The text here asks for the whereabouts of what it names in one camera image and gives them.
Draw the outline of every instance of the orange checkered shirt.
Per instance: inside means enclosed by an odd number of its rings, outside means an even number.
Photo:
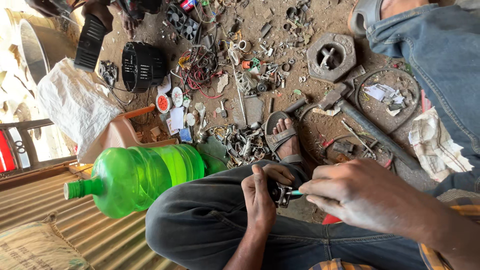
[[[480,223],[480,194],[452,189],[438,196],[437,199],[456,210],[460,215]],[[419,244],[419,250],[429,270],[452,270],[440,253],[424,244]],[[309,270],[375,270],[375,268],[343,262],[338,258],[318,263]]]

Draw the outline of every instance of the dusty ground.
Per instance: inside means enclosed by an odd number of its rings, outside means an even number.
[[[281,41],[285,41],[288,37],[288,34],[281,30],[281,26],[285,23],[285,12],[288,7],[294,6],[296,0],[250,0],[250,3],[242,8],[240,3],[236,7],[229,7],[227,12],[224,13],[221,18],[218,20],[225,28],[232,24],[232,20],[236,16],[242,17],[245,21],[240,24],[240,29],[242,37],[245,40],[249,40],[253,47],[253,50],[260,51],[259,48],[259,36],[260,29],[263,24],[267,21],[264,19],[263,14],[266,9],[270,8],[274,14],[270,19],[270,24],[273,26],[270,33],[265,37],[268,45],[272,45],[275,42],[278,45]],[[295,50],[286,49],[287,54],[281,56],[277,59],[270,57],[269,59],[261,58],[265,61],[274,61],[275,63],[286,62],[287,59],[295,57],[297,59],[296,63],[292,66],[290,70],[290,76],[287,79],[286,88],[278,88],[278,92],[266,92],[262,93],[259,97],[263,101],[263,120],[265,121],[268,117],[268,103],[271,97],[275,98],[274,110],[283,110],[293,103],[299,96],[293,94],[294,89],[301,90],[302,93],[309,95],[314,100],[321,99],[325,92],[332,89],[332,85],[317,81],[311,78],[308,78],[306,82],[299,83],[299,76],[308,76],[307,70],[307,61],[305,58],[302,58],[297,51],[302,49],[307,49],[309,45],[313,44],[323,33],[325,32],[335,32],[341,34],[350,35],[350,32],[347,29],[347,17],[350,9],[352,8],[354,0],[341,0],[338,5],[330,5],[330,1],[327,0],[313,0],[310,9],[307,11],[307,19],[312,18],[312,28],[313,36],[312,41],[305,47],[299,47]],[[170,26],[165,26],[162,21],[164,21],[165,10],[167,5],[163,5],[162,11],[156,15],[147,14],[145,20],[139,26],[135,32],[134,40],[140,40],[147,43],[150,43],[158,48],[161,48],[166,54],[167,58],[171,60],[169,69],[176,67],[179,57],[183,52],[187,51],[191,44],[185,40],[180,39],[178,44],[175,44],[172,40],[169,39],[170,34],[173,32],[173,28]],[[195,10],[191,12],[191,16],[194,18],[197,17]],[[212,28],[211,24],[203,23],[204,32]],[[115,16],[113,24],[113,32],[108,34],[103,43],[103,50],[100,54],[100,60],[110,60],[114,62],[118,67],[121,67],[121,54],[122,49],[125,43],[128,40],[127,35],[123,32],[120,24],[120,19],[118,16]],[[78,34],[78,28],[74,25],[70,25],[67,32],[75,39],[75,36]],[[219,38],[228,40],[221,31],[219,31]],[[357,50],[357,63],[363,65],[366,72],[382,68],[382,67],[393,67],[393,64],[398,64],[400,68],[404,68],[405,65],[402,60],[393,60],[383,55],[375,54],[370,51],[368,46],[368,41],[365,38],[355,38],[356,50]],[[223,66],[224,70],[232,74],[232,68]],[[237,100],[237,90],[234,87],[234,80],[230,78],[229,85],[223,91],[222,98],[227,98],[228,107],[238,108],[239,104],[233,102]],[[179,85],[179,79],[172,77],[172,86]],[[401,91],[412,91],[412,83],[408,82],[408,79],[399,76],[393,72],[387,72],[382,74],[377,74],[376,76],[370,78],[365,84],[371,85],[374,83],[380,83],[389,85],[393,88],[399,88]],[[212,83],[212,88],[205,89],[204,91],[208,95],[216,95],[216,85],[217,79],[214,79]],[[122,83],[122,78],[120,74],[119,82],[116,84],[116,87],[124,88]],[[126,106],[126,110],[134,110],[141,107],[147,106],[149,103],[153,103],[157,95],[156,89],[149,91],[145,94],[138,94],[133,97],[133,94],[117,91],[118,95],[123,100],[129,100],[134,98],[132,103]],[[207,109],[206,120],[208,121],[207,126],[224,124],[224,123],[233,123],[232,113],[229,117],[224,120],[222,118],[214,118],[213,111],[219,107],[219,100],[209,99],[201,95],[200,93],[192,94],[192,105],[189,108],[189,112],[193,111],[193,105],[197,102],[203,102]],[[413,107],[410,105],[407,109],[403,110],[400,114],[395,117],[392,117],[387,114],[385,111],[386,105],[380,103],[372,98],[368,98],[363,95],[363,92],[360,94],[360,102],[365,113],[372,119],[376,124],[387,131],[392,129],[398,121],[400,121],[409,110],[413,110]],[[319,143],[322,143],[324,139],[330,140],[333,137],[338,135],[347,134],[348,131],[341,125],[340,120],[345,119],[345,121],[357,132],[361,132],[362,128],[359,127],[351,118],[345,114],[338,114],[334,117],[324,116],[318,113],[310,112],[302,124],[301,135],[306,141],[305,147],[311,151],[312,154],[316,155],[317,158],[320,158],[319,153]],[[141,131],[144,133],[144,142],[152,142],[149,131],[153,127],[159,126],[161,121],[156,114],[149,114],[148,116],[140,116],[136,118],[137,122],[145,124],[133,124],[136,131]],[[408,132],[410,130],[410,122],[402,126],[400,129],[392,133],[392,137],[397,141],[402,147],[407,149],[411,154],[413,154],[412,149],[408,143]],[[357,145],[357,151],[361,149],[360,143],[355,139],[348,139],[349,141]],[[332,150],[328,151],[327,158],[330,161],[334,161],[338,153],[334,153]],[[386,162],[386,155],[379,155],[379,161],[381,163]],[[401,162],[396,162],[397,169],[399,174],[409,181],[413,186],[418,189],[424,190],[434,186],[433,181],[431,181],[428,176],[423,173],[412,172]],[[282,215],[294,217],[297,219],[305,220],[308,222],[318,222],[323,218],[323,213],[319,210],[316,210],[310,203],[308,203],[304,198],[293,201],[290,207],[285,210],[279,210],[279,213]]]

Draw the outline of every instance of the green plastic water jug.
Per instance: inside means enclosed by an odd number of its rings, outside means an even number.
[[[105,149],[95,160],[92,178],[65,183],[66,199],[92,194],[111,218],[143,211],[172,186],[202,178],[204,163],[189,145]]]

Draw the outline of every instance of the denim jeans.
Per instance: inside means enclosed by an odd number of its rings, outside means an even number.
[[[480,113],[476,75],[480,74],[480,20],[456,6],[426,5],[387,18],[367,32],[371,49],[405,57],[425,89],[452,139],[475,166],[472,172],[450,175],[437,187],[477,191]],[[270,161],[259,161],[264,166]],[[296,181],[304,172],[287,166]],[[247,225],[241,181],[251,165],[175,186],[150,207],[146,239],[158,254],[191,270],[220,270],[235,253]],[[263,269],[307,270],[314,264],[341,258],[379,270],[426,269],[418,244],[344,223],[319,225],[277,216],[265,247]]]

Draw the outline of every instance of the rusty metal sheet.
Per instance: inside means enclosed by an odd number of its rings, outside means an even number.
[[[145,240],[145,214],[122,219],[102,214],[91,195],[66,200],[63,184],[79,179],[64,172],[0,192],[0,233],[56,210],[57,227],[96,270],[184,270],[152,251]]]

